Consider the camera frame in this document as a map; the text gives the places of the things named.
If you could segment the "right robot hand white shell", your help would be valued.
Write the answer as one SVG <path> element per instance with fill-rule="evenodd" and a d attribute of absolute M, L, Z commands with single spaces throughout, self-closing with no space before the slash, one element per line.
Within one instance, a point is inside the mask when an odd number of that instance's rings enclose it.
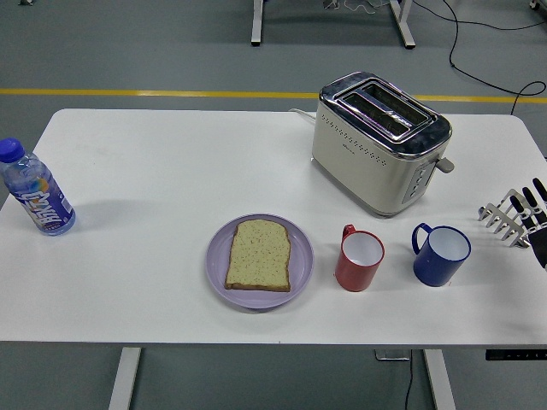
<path fill-rule="evenodd" d="M 546 270 L 546 210 L 540 206 L 527 186 L 522 188 L 522 195 L 529 205 L 528 208 L 515 195 L 510 196 L 509 200 L 525 227 L 528 242 L 539 265 Z"/>

